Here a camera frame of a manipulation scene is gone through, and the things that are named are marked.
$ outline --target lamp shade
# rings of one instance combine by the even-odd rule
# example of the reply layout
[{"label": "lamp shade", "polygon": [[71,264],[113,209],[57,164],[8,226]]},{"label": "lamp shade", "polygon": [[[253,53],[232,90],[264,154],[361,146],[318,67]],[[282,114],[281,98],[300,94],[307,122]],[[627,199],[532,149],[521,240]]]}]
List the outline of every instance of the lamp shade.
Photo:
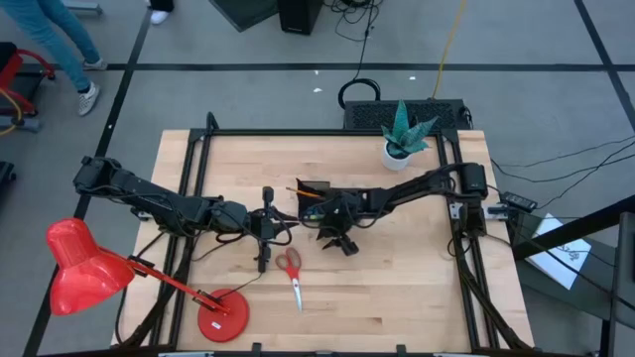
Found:
[{"label": "lamp shade", "polygon": [[67,218],[52,224],[47,243],[60,266],[51,288],[51,311],[56,315],[96,305],[125,288],[135,277],[123,258],[97,246],[80,219]]}]

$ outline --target succulent plant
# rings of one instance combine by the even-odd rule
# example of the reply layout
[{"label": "succulent plant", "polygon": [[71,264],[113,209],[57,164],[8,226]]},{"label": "succulent plant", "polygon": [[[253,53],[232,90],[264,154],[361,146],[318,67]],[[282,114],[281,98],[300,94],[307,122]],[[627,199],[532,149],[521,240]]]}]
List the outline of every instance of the succulent plant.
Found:
[{"label": "succulent plant", "polygon": [[404,101],[400,100],[392,133],[385,126],[381,126],[384,138],[388,141],[388,154],[395,159],[406,159],[409,155],[427,148],[428,144],[424,138],[430,133],[437,118],[421,122],[411,128],[408,123],[408,109]]}]

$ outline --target white flower pot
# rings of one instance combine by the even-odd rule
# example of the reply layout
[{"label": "white flower pot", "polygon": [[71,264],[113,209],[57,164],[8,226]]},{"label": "white flower pot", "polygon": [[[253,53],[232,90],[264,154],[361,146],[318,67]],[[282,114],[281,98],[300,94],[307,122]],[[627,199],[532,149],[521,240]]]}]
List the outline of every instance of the white flower pot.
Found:
[{"label": "white flower pot", "polygon": [[388,142],[386,142],[384,144],[384,153],[381,157],[381,162],[384,164],[384,166],[388,170],[401,171],[406,168],[406,166],[410,162],[411,156],[412,155],[409,155],[405,159],[395,159],[391,157],[390,154],[388,154]]}]

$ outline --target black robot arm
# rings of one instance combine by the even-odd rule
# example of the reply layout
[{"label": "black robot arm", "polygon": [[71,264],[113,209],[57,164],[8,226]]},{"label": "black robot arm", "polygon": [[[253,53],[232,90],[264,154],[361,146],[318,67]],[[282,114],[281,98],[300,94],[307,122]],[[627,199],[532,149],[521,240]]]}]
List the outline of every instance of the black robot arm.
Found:
[{"label": "black robot arm", "polygon": [[[279,212],[273,205],[274,190],[263,187],[264,207],[248,212],[240,203],[218,197],[183,196],[136,177],[113,159],[84,157],[82,167],[73,180],[80,194],[108,198],[130,205],[133,213],[151,214],[161,231],[194,237],[207,231],[218,233],[216,241],[222,244],[235,242],[245,236],[258,240],[258,271],[264,273],[271,257],[269,245],[291,243],[290,228],[297,225],[297,218]],[[275,241],[286,232],[286,242]],[[226,234],[237,235],[223,240]]]},{"label": "black robot arm", "polygon": [[121,168],[113,159],[84,157],[72,181],[77,193],[104,197],[151,214],[162,231],[192,237],[196,231],[240,233],[244,205],[219,197],[182,196]]},{"label": "black robot arm", "polygon": [[[453,172],[461,193],[455,191],[455,180],[449,175]],[[298,190],[301,222],[319,228],[318,239],[331,239],[324,249],[336,246],[346,256],[359,251],[347,235],[352,227],[368,228],[397,206],[430,194],[463,203],[458,213],[463,230],[486,232],[481,201],[487,197],[487,182],[479,164],[443,166],[390,188],[331,188],[329,182],[298,180]],[[372,221],[363,225],[362,219]]]}]

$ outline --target sneaker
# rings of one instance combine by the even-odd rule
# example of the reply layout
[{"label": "sneaker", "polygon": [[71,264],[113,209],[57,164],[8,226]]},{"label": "sneaker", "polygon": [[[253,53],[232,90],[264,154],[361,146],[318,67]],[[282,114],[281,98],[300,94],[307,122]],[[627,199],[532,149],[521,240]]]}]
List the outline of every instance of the sneaker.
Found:
[{"label": "sneaker", "polygon": [[150,22],[152,23],[152,25],[159,25],[166,21],[168,15],[170,15],[169,12],[153,10],[152,16],[150,17]]},{"label": "sneaker", "polygon": [[107,67],[108,63],[106,63],[106,61],[103,59],[99,59],[95,63],[88,63],[86,60],[84,60],[83,62],[84,70],[106,70]]},{"label": "sneaker", "polygon": [[97,97],[99,96],[99,85],[91,82],[90,89],[87,93],[81,93],[79,95],[79,110],[77,113],[79,116],[84,116],[95,106]]}]

